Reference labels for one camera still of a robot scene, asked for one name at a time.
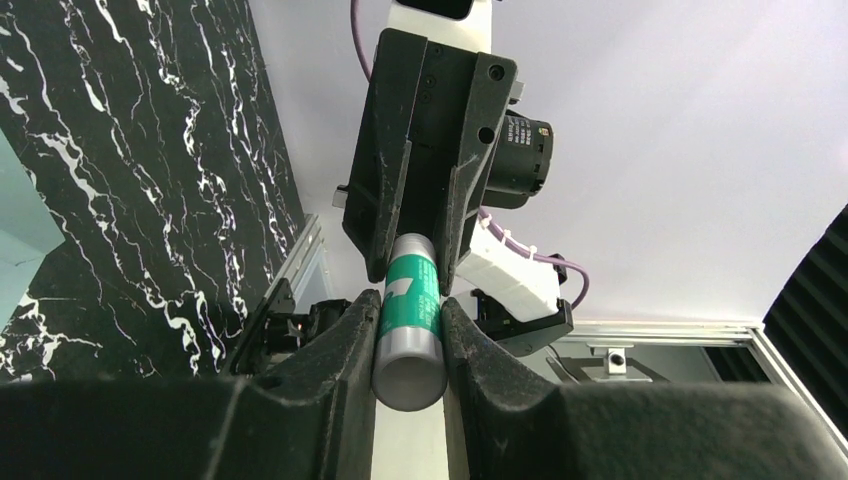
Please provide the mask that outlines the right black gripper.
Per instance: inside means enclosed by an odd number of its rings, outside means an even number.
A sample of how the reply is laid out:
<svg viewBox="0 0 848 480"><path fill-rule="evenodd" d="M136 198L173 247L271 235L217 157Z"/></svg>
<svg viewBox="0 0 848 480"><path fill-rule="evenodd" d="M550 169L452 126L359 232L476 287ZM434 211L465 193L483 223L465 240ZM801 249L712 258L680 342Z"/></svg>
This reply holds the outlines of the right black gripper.
<svg viewBox="0 0 848 480"><path fill-rule="evenodd" d="M386 277L403 198L417 196L420 209L445 200L438 270L447 297L480 206L515 210L542 190L554 133L514 111L522 88L510 59L381 32L350 178L334 195L371 283Z"/></svg>

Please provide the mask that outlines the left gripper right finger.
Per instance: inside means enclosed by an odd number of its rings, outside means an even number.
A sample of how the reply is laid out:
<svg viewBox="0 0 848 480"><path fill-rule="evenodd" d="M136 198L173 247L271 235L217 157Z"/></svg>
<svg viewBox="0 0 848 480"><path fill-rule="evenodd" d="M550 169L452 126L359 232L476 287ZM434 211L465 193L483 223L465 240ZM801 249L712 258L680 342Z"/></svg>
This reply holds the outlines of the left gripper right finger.
<svg viewBox="0 0 848 480"><path fill-rule="evenodd" d="M843 479L822 423L768 384L565 384L441 308L453 479Z"/></svg>

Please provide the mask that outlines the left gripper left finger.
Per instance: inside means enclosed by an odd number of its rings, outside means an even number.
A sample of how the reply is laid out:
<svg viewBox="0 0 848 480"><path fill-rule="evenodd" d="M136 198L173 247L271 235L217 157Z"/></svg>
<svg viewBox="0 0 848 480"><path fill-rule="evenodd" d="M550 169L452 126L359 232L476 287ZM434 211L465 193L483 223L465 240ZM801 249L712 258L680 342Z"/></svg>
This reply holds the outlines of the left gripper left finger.
<svg viewBox="0 0 848 480"><path fill-rule="evenodd" d="M254 377L15 382L5 479L366 479L381 298Z"/></svg>

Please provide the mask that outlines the green white marker pen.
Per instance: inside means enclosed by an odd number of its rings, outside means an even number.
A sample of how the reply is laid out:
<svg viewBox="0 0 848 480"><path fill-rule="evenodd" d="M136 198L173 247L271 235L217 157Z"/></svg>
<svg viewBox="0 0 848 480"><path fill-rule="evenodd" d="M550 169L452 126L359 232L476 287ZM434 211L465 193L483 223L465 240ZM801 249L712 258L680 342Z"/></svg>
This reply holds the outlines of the green white marker pen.
<svg viewBox="0 0 848 480"><path fill-rule="evenodd" d="M418 233L398 237L385 279L372 389L387 407L415 412L447 385L435 249Z"/></svg>

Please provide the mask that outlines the teal paper envelope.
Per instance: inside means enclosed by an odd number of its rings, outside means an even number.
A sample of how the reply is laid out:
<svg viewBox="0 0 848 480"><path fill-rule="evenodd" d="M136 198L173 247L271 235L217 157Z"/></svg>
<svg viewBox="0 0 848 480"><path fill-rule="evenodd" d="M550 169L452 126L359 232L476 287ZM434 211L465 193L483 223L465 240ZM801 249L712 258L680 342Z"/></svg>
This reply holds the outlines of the teal paper envelope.
<svg viewBox="0 0 848 480"><path fill-rule="evenodd" d="M49 210L50 176L1 136L1 327L14 317L42 264L65 241Z"/></svg>

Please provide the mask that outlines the aluminium frame rail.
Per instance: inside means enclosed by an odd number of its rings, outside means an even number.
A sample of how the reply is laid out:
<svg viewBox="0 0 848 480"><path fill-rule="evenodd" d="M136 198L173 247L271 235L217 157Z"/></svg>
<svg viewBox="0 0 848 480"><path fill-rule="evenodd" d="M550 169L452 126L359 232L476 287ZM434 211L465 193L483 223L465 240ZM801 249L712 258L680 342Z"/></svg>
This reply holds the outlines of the aluminium frame rail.
<svg viewBox="0 0 848 480"><path fill-rule="evenodd" d="M474 271L480 285L492 286L502 280L502 292L507 294L530 294L545 291L553 293L556 288L556 266L580 272L580 266L557 257L538 254L533 246L517 242L511 233L496 225L490 215L485 214L474 223L474 245L479 247L481 260ZM775 344L766 336L762 326L730 326L721 333L711 326L671 323L668 326L640 323L616 323L600 320L579 320L568 333L556 332L553 339L515 341L504 344L504 349L517 357L531 355L545 349L549 363L562 381L572 382L657 382L659 376L642 367L638 376L630 369L636 363L627 357L632 348L645 345L670 348L718 347L746 349L755 357L769 382L782 384L797 394L819 416L829 428L836 425L833 418L813 399L811 390L803 384L788 361L778 353ZM372 389L373 364L366 371L366 389Z"/></svg>

